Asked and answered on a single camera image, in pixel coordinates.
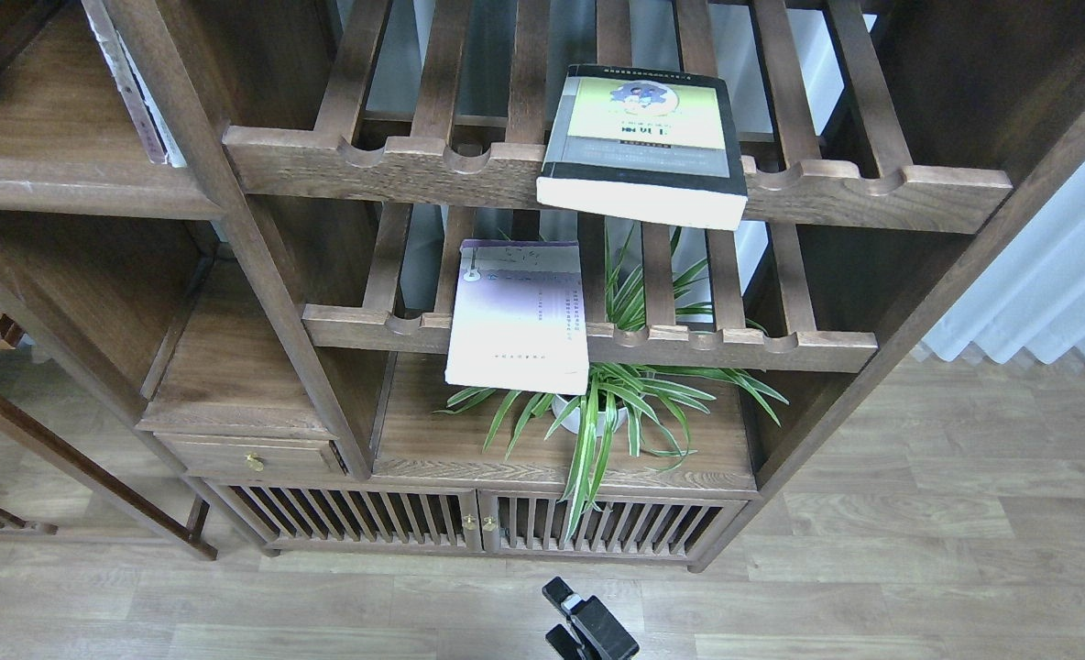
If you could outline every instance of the drawer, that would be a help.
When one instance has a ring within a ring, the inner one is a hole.
[[[343,474],[330,440],[246,439],[226,435],[157,433],[156,437],[194,474],[237,474],[253,480],[275,477]]]

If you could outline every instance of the white curtain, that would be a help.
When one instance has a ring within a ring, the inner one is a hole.
[[[349,4],[350,0],[340,0],[343,13]],[[411,112],[434,2],[396,0],[395,4],[368,107]],[[481,20],[471,28],[475,34],[471,35],[463,66],[459,112],[505,115],[513,3],[476,0],[473,11]],[[822,16],[814,11],[790,11],[789,15],[818,132],[827,124],[843,82]],[[589,0],[551,1],[547,103],[552,114],[563,80],[563,63],[593,60],[593,17]],[[740,5],[712,4],[711,20],[718,72],[730,90],[737,128],[768,132],[771,126],[753,49],[751,14]],[[678,66],[671,3],[634,0],[631,22],[636,66]],[[872,17],[866,16],[866,22],[872,25]],[[447,212],[442,214],[436,206],[417,205],[413,212],[409,258],[405,259],[401,279],[410,308],[425,309],[433,304],[442,221],[446,217]],[[546,212],[541,226],[548,239],[575,238],[573,214]],[[499,231],[509,231],[509,213],[481,210],[478,227],[487,237],[497,238]],[[735,241],[745,287],[766,248],[764,224],[743,221]],[[674,266],[684,268],[700,258],[700,239],[689,239],[687,248]],[[701,295],[707,295],[704,285]],[[996,363],[1004,363],[1023,347],[1044,363],[1051,363],[1073,346],[1085,356],[1085,164],[923,341],[944,359],[953,359],[970,343],[978,344]]]
[[[970,343],[996,363],[1085,356],[1085,162],[923,343],[942,359]]]

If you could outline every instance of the book cover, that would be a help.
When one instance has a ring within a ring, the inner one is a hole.
[[[736,229],[746,185],[726,82],[575,64],[537,186],[560,208]]]
[[[587,392],[579,244],[462,242],[445,381]]]

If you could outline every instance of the book spine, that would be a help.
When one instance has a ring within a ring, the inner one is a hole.
[[[102,0],[82,0],[82,8],[86,9],[86,17],[90,21],[94,40],[98,41],[99,49],[103,52],[103,60],[106,60],[111,76],[115,79],[115,87],[119,89],[123,104],[127,106],[127,113],[136,126],[136,134],[139,135],[139,141],[144,147],[144,153],[148,154],[150,162],[167,163],[168,154],[164,148],[161,131],[152,119],[148,104],[144,103],[143,88],[136,80],[131,62],[127,58],[127,50],[124,49],[119,40],[119,34],[115,31],[115,24],[112,24],[105,5],[103,5]]]

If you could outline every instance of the wooden floor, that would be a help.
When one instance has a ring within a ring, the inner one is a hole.
[[[51,365],[0,359],[0,388],[115,471],[148,469]],[[0,439],[0,467],[12,462],[22,494],[49,493],[40,512],[74,522],[86,507],[89,523],[89,493],[43,481]],[[137,485],[179,498],[151,474]],[[167,547],[0,542],[0,658],[556,657],[542,634],[559,617],[539,589],[559,574],[601,597],[642,657],[1085,659],[1085,372],[906,360],[701,575],[267,559],[219,519],[208,536],[213,563]]]

